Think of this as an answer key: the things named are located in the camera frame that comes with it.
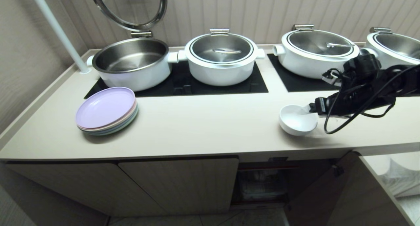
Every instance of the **white bowl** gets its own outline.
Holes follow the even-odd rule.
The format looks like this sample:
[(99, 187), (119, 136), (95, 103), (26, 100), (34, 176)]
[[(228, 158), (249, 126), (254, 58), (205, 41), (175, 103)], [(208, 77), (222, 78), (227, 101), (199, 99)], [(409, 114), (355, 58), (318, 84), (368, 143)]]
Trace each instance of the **white bowl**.
[(286, 105), (280, 110), (279, 123), (290, 135), (304, 136), (317, 126), (318, 114), (309, 114), (309, 111), (300, 105)]

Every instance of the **beige countertop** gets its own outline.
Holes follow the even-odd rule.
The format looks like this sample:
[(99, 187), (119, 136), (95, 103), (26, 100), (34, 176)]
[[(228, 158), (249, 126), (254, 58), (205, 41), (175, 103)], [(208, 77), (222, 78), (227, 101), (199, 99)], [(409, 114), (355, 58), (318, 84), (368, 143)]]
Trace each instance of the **beige countertop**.
[[(269, 45), (263, 48), (272, 52)], [(256, 161), (268, 157), (341, 157), (349, 150), (365, 155), (420, 150), (420, 97), (398, 98), (385, 117), (357, 117), (333, 135), (324, 133), (324, 118), (309, 136), (288, 135), (278, 123), (283, 106), (307, 105), (334, 91), (288, 93), (267, 57), (257, 60), (257, 64), (268, 93), (137, 98), (140, 113), (135, 121), (103, 137), (83, 134), (74, 120), (83, 97), (99, 75), (95, 70), (81, 75), (69, 69), (2, 133), (0, 159), (107, 160), (238, 154), (241, 161)], [(342, 122), (332, 119), (330, 129)]]

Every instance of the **pink plate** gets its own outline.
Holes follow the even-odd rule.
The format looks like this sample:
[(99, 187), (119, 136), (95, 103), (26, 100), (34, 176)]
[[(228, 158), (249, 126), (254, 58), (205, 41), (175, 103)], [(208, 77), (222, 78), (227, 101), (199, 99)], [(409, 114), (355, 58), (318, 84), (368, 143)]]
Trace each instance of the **pink plate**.
[(78, 109), (76, 123), (82, 128), (112, 124), (132, 109), (136, 97), (125, 87), (112, 87), (90, 96)]

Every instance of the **wall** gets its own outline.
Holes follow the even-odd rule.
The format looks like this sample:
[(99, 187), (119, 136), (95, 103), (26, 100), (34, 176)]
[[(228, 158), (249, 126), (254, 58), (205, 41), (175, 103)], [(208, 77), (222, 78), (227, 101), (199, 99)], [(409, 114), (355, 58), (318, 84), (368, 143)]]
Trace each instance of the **wall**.
[[(105, 0), (105, 4), (123, 19), (146, 22), (156, 13), (157, 1)], [(89, 48), (129, 38), (93, 0), (62, 2)], [(365, 41), (373, 26), (420, 39), (419, 12), (420, 0), (168, 0), (163, 21), (152, 31), (170, 46), (183, 46), (214, 27), (228, 27), (256, 43), (279, 43), (296, 23), (312, 23), (353, 41)]]
[[(87, 46), (60, 0), (46, 0), (77, 51)], [(33, 0), (0, 0), (0, 133), (72, 59)], [(0, 163), (0, 226), (102, 226), (106, 216)]]

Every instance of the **glass pot lid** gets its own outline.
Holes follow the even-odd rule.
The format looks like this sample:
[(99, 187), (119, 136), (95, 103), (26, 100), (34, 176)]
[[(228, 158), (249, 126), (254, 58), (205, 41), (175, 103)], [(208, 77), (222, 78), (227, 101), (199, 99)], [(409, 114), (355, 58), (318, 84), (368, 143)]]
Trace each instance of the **glass pot lid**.
[(288, 42), (303, 52), (325, 57), (346, 56), (354, 46), (341, 36), (320, 30), (296, 31), (288, 36)]
[[(152, 19), (150, 19), (150, 21), (148, 21), (146, 23), (133, 23), (133, 22), (126, 21), (126, 20), (118, 17), (117, 15), (115, 15), (113, 12), (111, 12), (109, 7), (107, 7), (105, 5), (104, 0), (93, 0), (93, 1), (95, 2), (95, 4), (99, 7), (101, 12), (107, 18), (116, 22), (120, 27), (123, 27), (123, 28), (125, 28), (127, 30), (130, 30), (130, 31), (133, 31), (133, 32), (142, 32), (142, 31), (145, 31), (145, 30), (149, 30), (154, 25), (156, 25), (156, 23), (158, 23), (163, 18), (163, 16), (165, 15), (166, 7), (167, 7), (167, 4), (168, 4), (168, 0), (159, 0), (159, 9), (157, 10), (156, 15)], [(118, 11), (117, 6), (112, 5), (112, 4), (110, 4), (110, 6), (113, 9), (115, 9), (116, 11)]]
[(196, 39), (190, 46), (191, 54), (209, 63), (236, 63), (248, 58), (254, 48), (245, 38), (227, 33), (211, 33)]
[(420, 59), (420, 41), (400, 34), (379, 33), (374, 36), (377, 43), (404, 57)]

